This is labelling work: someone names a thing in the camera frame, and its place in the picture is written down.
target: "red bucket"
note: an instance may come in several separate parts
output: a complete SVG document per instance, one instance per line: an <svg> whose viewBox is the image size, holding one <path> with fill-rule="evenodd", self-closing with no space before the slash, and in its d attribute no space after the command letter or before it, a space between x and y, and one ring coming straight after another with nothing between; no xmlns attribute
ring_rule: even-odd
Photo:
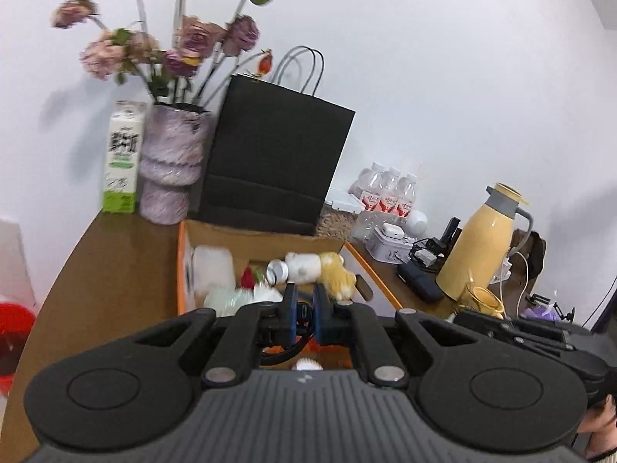
<svg viewBox="0 0 617 463"><path fill-rule="evenodd" d="M29 309L0 303L0 394L8 395L15 368L36 320Z"/></svg>

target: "bag handle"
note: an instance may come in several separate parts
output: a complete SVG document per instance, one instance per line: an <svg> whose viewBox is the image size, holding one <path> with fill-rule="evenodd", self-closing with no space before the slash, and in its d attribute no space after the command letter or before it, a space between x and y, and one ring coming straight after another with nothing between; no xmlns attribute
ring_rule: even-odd
<svg viewBox="0 0 617 463"><path fill-rule="evenodd" d="M281 80L283 79L283 74L285 73L286 69L288 68L288 66L300 55L305 54L307 52L310 52L313 55L313 65L311 67L311 71L308 75L308 78L306 80L306 82L304 82L304 85L302 86L302 90L300 91L301 94L304 93L304 91L306 90L307 86L309 85L309 82L311 81L311 79L313 78L313 75L315 73L315 69L317 67L317 57L315 56L315 54L319 54L321 60L322 60L322 69L319 73L319 77L317 77L317 82L315 83L315 87L313 88L313 93L311 95L315 95L316 91L317 91L317 87L319 86L319 83L322 81L322 76L323 76L323 70L325 68L325 59L323 57L322 52L318 51L317 49L312 49L310 47L304 46L304 45L299 45L297 47L293 47L292 49L289 49L289 51L287 52L287 54L285 54L285 56L283 56L283 59L281 60L281 62L279 63L279 65L277 66L274 75L272 76L272 83L274 83L275 85L280 85L281 84Z"/></svg>

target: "yellow plush toy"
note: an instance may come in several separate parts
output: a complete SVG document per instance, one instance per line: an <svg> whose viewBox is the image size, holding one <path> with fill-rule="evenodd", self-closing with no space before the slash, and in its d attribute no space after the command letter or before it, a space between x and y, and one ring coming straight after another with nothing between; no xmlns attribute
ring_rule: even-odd
<svg viewBox="0 0 617 463"><path fill-rule="evenodd" d="M332 301L351 299L356 289L356 276L343 267L343 259L336 252L323 252L319 255L322 272L318 278L326 287Z"/></svg>

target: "stuffed toy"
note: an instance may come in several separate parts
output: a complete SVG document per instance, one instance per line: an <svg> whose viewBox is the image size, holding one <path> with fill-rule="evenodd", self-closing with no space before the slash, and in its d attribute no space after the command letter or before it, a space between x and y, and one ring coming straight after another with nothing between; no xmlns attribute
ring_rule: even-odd
<svg viewBox="0 0 617 463"><path fill-rule="evenodd" d="M351 299L356 289L356 276L343 267L343 258L336 252L298 254L285 256L289 270L288 282L311 284L320 282L332 301Z"/></svg>
<svg viewBox="0 0 617 463"><path fill-rule="evenodd" d="M343 267L343 258L336 252L323 252L319 258L322 262L322 273L317 281L326 287L330 299L351 299L356 290L356 276Z"/></svg>

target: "water bottle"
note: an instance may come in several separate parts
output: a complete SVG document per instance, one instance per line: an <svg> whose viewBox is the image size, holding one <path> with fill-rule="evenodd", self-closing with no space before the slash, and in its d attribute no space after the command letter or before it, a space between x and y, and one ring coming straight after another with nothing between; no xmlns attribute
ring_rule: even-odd
<svg viewBox="0 0 617 463"><path fill-rule="evenodd" d="M390 170L381 175L381 197L376 210L391 213L394 212L398 197L397 184L399 183L400 170L390 167Z"/></svg>
<svg viewBox="0 0 617 463"><path fill-rule="evenodd" d="M352 186L352 195L359 198L365 207L356 221L352 237L363 242L371 236L379 220L377 207L382 192L381 175L385 170L383 165L373 162L370 169L365 169L360 173Z"/></svg>
<svg viewBox="0 0 617 463"><path fill-rule="evenodd" d="M366 210L375 210L381 198L381 175L386 168L373 162L368 172L362 171L354 185L353 195L360 199Z"/></svg>
<svg viewBox="0 0 617 463"><path fill-rule="evenodd" d="M416 183L418 178L415 174L408 174L405 177L400 178L397 185L396 207L394 213L399 217L406 218L411 212L411 208L416 201Z"/></svg>

